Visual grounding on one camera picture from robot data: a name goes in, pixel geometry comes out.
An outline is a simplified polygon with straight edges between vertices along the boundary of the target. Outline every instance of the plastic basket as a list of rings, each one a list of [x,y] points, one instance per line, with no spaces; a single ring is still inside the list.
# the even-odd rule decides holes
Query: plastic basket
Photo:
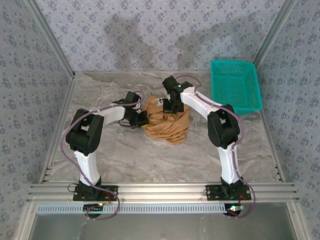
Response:
[[[249,114],[263,107],[256,67],[251,62],[213,60],[212,100],[233,106],[236,114]]]

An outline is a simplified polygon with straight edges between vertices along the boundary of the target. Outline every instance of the patterned wallpaper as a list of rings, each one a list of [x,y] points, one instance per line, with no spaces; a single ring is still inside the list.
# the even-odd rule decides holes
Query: patterned wallpaper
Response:
[[[283,0],[37,0],[74,71],[253,61]]]
[[[258,76],[288,181],[320,240],[320,2],[298,0]]]
[[[0,9],[0,239],[10,240],[69,79],[23,0],[1,0]]]

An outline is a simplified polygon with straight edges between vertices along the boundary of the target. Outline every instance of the purple cable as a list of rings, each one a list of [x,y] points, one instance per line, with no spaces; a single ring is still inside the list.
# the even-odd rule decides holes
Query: purple cable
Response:
[[[76,121],[74,121],[74,123],[72,123],[70,125],[70,127],[65,131],[65,133],[62,135],[61,137],[61,140],[60,140],[60,150],[61,150],[61,153],[62,155],[69,161],[71,162],[77,169],[78,171],[80,172],[81,175],[83,175],[83,178],[88,182],[88,184],[93,187],[94,189],[97,189],[97,190],[100,190],[100,191],[103,191],[103,192],[106,192],[108,194],[111,194],[113,195],[117,202],[118,202],[118,205],[117,205],[117,208],[115,210],[115,212],[113,214],[111,214],[110,216],[106,216],[106,217],[99,217],[99,218],[91,218],[88,216],[88,213],[90,212],[91,208],[89,208],[87,211],[86,211],[86,217],[88,219],[91,219],[91,220],[107,220],[107,219],[111,219],[113,218],[115,215],[117,215],[119,209],[120,209],[120,199],[118,197],[117,194],[115,194],[113,191],[110,191],[108,189],[104,189],[104,188],[101,188],[101,187],[98,187],[98,186],[95,186],[88,178],[87,176],[84,174],[84,172],[81,170],[81,167],[79,166],[79,164],[75,161],[73,161],[65,152],[64,148],[63,148],[63,143],[64,143],[64,140],[66,139],[66,136],[67,134],[71,131],[71,129],[77,124],[79,123],[82,119],[85,119],[87,116],[89,116],[90,114],[95,114],[95,113],[98,113],[98,112],[102,112],[104,110],[107,110],[107,109],[111,109],[111,108],[114,108],[114,107],[128,107],[128,106],[134,106],[134,105],[137,105],[139,103],[141,103],[144,98],[145,98],[145,94],[141,91],[135,91],[134,93],[140,93],[142,94],[142,97],[139,99],[139,101],[135,102],[135,103],[129,103],[129,104],[112,104],[112,105],[109,105],[109,106],[105,106],[103,108],[100,108],[98,110],[92,110],[84,115],[82,115],[81,117],[79,117]]]
[[[175,79],[179,79],[179,78],[183,78],[183,77],[192,78],[192,79],[196,80],[196,81],[199,83],[199,85],[194,88],[194,94],[196,95],[196,97],[197,97],[198,99],[200,99],[200,100],[201,100],[202,102],[204,102],[205,104],[208,104],[208,105],[213,106],[213,107],[215,107],[215,108],[218,108],[218,109],[221,109],[221,110],[223,110],[223,111],[226,111],[227,113],[231,114],[231,115],[237,120],[237,122],[239,123],[241,136],[240,136],[240,138],[238,139],[238,141],[236,141],[236,142],[231,146],[231,151],[232,151],[232,163],[233,163],[233,165],[236,167],[237,165],[236,165],[235,147],[236,147],[238,144],[240,144],[240,143],[243,141],[244,137],[245,137],[245,126],[243,125],[243,123],[242,123],[242,121],[240,120],[240,118],[239,118],[234,112],[230,111],[229,109],[227,109],[227,108],[225,108],[225,107],[223,107],[223,106],[219,106],[219,105],[213,104],[212,102],[209,102],[209,101],[205,100],[204,98],[202,98],[202,97],[197,93],[197,89],[202,86],[202,84],[201,84],[201,82],[199,81],[198,78],[196,78],[195,76],[192,76],[192,75],[181,75],[181,76],[176,77]],[[248,216],[248,215],[253,211],[253,209],[255,208],[255,206],[256,206],[256,193],[255,193],[253,187],[252,187],[249,183],[247,183],[246,181],[244,181],[244,180],[241,178],[241,176],[240,176],[240,174],[239,174],[239,170],[238,170],[237,168],[234,169],[234,170],[235,170],[235,174],[237,175],[237,177],[239,178],[239,180],[240,180],[244,185],[247,185],[247,186],[249,187],[249,189],[250,189],[250,191],[252,192],[252,195],[253,195],[253,203],[252,203],[252,206],[250,207],[250,209],[249,209],[245,214],[243,214],[243,215],[241,215],[241,216],[236,216],[236,218],[241,219],[241,218],[244,218],[244,217]]]

